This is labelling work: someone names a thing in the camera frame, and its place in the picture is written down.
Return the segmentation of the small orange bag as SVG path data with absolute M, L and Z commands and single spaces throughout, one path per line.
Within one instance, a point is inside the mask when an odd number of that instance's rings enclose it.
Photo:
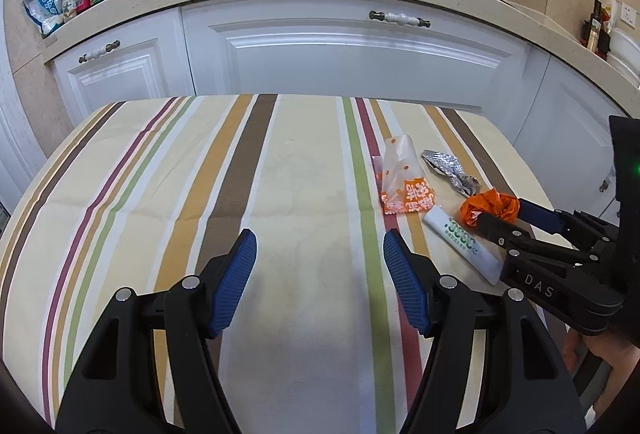
M 467 198 L 460 206 L 459 215 L 463 224 L 475 228 L 481 213 L 487 213 L 508 224 L 514 224 L 519 211 L 518 198 L 492 188 Z

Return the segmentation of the silver foil wrapper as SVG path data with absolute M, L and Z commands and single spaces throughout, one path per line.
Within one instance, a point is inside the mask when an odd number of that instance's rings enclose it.
M 464 171 L 460 161 L 454 155 L 424 150 L 421 157 L 437 174 L 447 178 L 454 190 L 465 198 L 480 193 L 480 182 Z

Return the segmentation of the orange white snack wrapper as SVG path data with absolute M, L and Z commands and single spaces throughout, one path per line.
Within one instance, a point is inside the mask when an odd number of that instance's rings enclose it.
M 384 153 L 372 160 L 385 215 L 428 212 L 435 205 L 435 191 L 408 135 L 386 139 Z

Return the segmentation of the white corner cabinet door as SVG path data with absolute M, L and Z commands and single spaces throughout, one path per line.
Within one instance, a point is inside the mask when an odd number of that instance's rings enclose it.
M 612 203 L 615 174 L 608 118 L 620 113 L 584 76 L 550 60 L 514 148 L 554 207 L 601 216 Z M 605 179 L 610 185 L 600 192 Z

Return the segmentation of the red snack packages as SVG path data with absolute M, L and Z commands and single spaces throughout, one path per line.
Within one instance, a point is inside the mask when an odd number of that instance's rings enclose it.
M 598 49 L 595 54 L 597 56 L 600 56 L 600 58 L 605 59 L 608 56 L 608 52 L 610 51 L 611 33 L 614 27 L 614 16 L 617 13 L 617 1 L 606 0 L 605 2 L 601 1 L 601 4 L 602 25 L 598 40 Z M 589 19 L 590 17 L 582 22 L 582 29 L 580 30 L 579 42 L 584 47 L 586 47 L 587 42 Z

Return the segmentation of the white stacked bowls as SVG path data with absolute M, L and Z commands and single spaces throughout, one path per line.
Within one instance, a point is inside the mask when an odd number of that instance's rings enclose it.
M 613 28 L 611 33 L 610 51 L 606 61 L 634 87 L 639 87 L 639 43 L 617 27 Z

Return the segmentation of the dark oil bottle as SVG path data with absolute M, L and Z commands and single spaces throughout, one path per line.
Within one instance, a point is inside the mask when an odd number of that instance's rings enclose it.
M 601 10 L 602 4 L 600 0 L 593 1 L 593 9 L 588 24 L 588 36 L 586 47 L 592 52 L 596 53 L 598 49 L 598 40 L 601 32 Z

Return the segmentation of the white drawer cabinet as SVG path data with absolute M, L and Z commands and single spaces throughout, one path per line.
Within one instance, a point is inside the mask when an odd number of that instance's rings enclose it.
M 412 27 L 371 11 L 429 20 Z M 529 45 L 464 16 L 393 0 L 212 0 L 181 11 L 198 94 L 318 94 L 484 108 Z

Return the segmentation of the white left cabinet door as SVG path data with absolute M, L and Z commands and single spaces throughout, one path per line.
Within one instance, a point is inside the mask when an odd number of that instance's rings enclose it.
M 116 39 L 118 49 L 78 63 L 82 54 Z M 74 125 L 107 103 L 195 94 L 177 8 L 107 30 L 60 54 L 51 64 Z

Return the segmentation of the blue snack bag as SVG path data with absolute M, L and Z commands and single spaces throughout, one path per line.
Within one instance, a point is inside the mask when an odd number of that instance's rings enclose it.
M 22 0 L 22 3 L 43 38 L 63 25 L 62 0 Z

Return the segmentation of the white wall socket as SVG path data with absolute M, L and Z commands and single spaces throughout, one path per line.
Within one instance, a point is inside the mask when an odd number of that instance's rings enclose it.
M 620 20 L 632 28 L 636 27 L 637 10 L 629 4 L 622 2 L 620 4 Z

